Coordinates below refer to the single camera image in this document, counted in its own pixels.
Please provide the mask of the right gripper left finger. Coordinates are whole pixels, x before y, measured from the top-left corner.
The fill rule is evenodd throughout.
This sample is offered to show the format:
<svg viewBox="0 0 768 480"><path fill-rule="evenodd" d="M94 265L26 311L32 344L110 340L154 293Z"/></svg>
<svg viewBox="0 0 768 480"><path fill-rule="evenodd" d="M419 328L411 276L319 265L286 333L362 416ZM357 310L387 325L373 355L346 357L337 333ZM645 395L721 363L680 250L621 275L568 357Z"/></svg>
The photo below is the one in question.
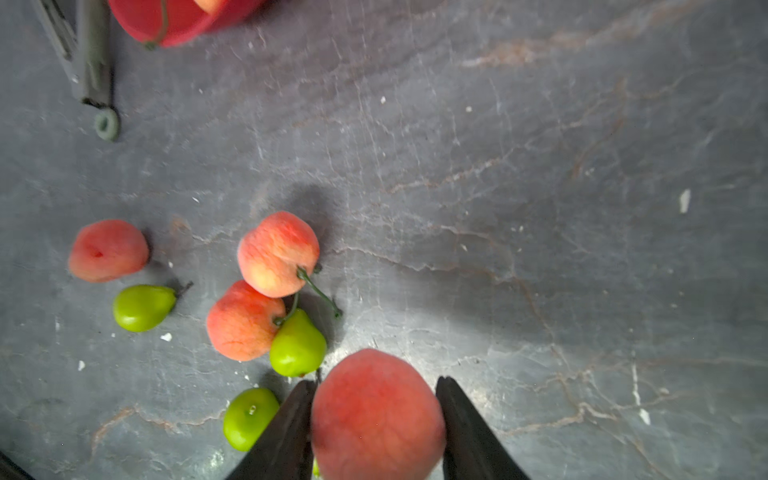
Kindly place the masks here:
<svg viewBox="0 0 768 480"><path fill-rule="evenodd" d="M314 457L310 418L316 390L316 381L299 382L255 445L226 479L312 479Z"/></svg>

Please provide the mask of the red flower-shaped fruit bowl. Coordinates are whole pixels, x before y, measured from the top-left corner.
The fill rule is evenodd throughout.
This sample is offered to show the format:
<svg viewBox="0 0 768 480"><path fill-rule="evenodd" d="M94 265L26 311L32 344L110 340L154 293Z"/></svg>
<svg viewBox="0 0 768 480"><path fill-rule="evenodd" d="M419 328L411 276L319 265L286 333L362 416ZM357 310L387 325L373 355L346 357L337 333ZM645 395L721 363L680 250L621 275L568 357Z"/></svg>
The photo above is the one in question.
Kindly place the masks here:
<svg viewBox="0 0 768 480"><path fill-rule="evenodd" d="M123 30L134 40L152 47L172 47L236 26L264 3L264 0L108 1Z"/></svg>

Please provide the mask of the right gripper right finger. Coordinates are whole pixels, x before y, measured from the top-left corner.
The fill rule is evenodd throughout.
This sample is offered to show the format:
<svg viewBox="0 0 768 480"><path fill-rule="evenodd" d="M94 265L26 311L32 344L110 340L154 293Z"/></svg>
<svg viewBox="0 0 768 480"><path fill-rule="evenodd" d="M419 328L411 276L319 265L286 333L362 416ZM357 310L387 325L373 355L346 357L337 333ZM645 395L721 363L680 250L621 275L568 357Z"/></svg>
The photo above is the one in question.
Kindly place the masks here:
<svg viewBox="0 0 768 480"><path fill-rule="evenodd" d="M458 382L441 376L436 384L446 426L442 469L445 480L529 480L492 432Z"/></svg>

